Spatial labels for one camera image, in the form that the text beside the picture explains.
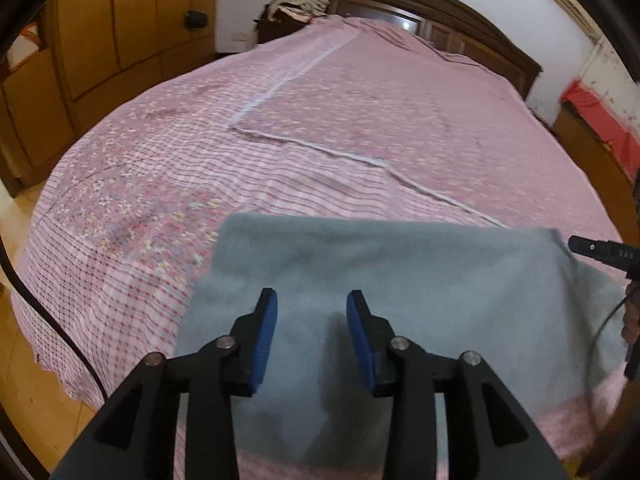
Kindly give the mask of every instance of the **bed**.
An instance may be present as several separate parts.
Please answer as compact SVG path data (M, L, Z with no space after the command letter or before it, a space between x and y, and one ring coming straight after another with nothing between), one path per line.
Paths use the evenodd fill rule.
M338 16L119 107L49 177L18 272L109 392L148 352L172 354L231 212L619 239L584 174L524 105L539 65L487 19L457 0L331 5ZM41 366L99 406L75 356L12 301ZM584 444L556 434L554 420L540 424L556 450ZM588 438L584 417L563 425Z

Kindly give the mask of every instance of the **wooden wardrobe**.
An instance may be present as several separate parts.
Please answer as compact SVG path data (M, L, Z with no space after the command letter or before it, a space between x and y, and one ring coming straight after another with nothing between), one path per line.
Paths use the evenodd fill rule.
M188 28L188 10L207 15ZM44 49L2 81L0 176L15 194L114 108L214 59L216 0L48 0Z

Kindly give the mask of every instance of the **metal screw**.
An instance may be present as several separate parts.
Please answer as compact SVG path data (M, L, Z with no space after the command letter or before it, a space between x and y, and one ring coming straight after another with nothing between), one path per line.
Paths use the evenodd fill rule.
M409 340L402 336L396 336L391 340L390 344L394 350L403 351L409 348Z
M229 350L236 346L236 340L231 335L223 335L216 339L216 346L223 350Z
M145 355L145 365L147 366L158 366L164 356L160 352L151 352L150 354Z
M482 356L473 350L467 350L462 354L465 363L472 366L478 366L482 362Z

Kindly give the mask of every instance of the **air conditioner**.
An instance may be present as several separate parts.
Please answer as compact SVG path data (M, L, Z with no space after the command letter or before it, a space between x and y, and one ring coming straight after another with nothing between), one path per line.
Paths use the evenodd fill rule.
M564 12L566 12L575 23L584 31L584 33L590 38L593 43L597 43L597 41L602 36L602 31L596 25L596 22L593 21L591 16L587 13L586 10L578 3L577 0L554 0Z

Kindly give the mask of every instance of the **black cable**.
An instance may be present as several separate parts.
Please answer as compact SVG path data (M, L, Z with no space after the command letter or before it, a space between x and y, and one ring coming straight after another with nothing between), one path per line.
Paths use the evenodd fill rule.
M593 391L591 390L591 369L593 368L593 359L595 357L598 339L600 338L600 335L602 334L604 327L606 327L607 323L611 321L611 318L616 315L616 312L619 311L620 308L626 303L626 301L629 300L629 298L631 298L639 289L640 289L640 285L635 286L630 293L628 293L624 298L622 298L622 301L620 301L620 303L618 303L612 309L612 311L609 312L609 315L600 324L600 327L598 328L597 332L593 336L593 339L591 339L591 345L589 346L589 352L587 354L587 362L584 369L584 393L586 396L589 422L591 424L591 429L593 430L594 434L598 433L598 424L596 421L595 410L593 409Z
M58 322L54 319L54 317L47 311L46 308L42 306L42 304L36 299L36 297L31 294L30 290L24 285L24 283L18 277L18 274L15 272L14 266L11 264L11 260L6 253L6 249L4 248L4 243L2 243L2 237L0 237L0 267L4 270L5 275L9 279L9 282L13 285L15 291L21 295L24 301L26 301L30 307L35 310L40 317L53 329L55 332L62 338L69 348L71 348L74 353L78 356L78 358L82 361L82 364L90 373L91 377L94 378L95 383L98 385L100 389L100 393L102 394L102 399L106 402L108 395L107 390L104 389L104 385L98 377L94 367L89 362L82 351L76 346L76 343L69 337L69 335L62 329L62 327L58 324Z

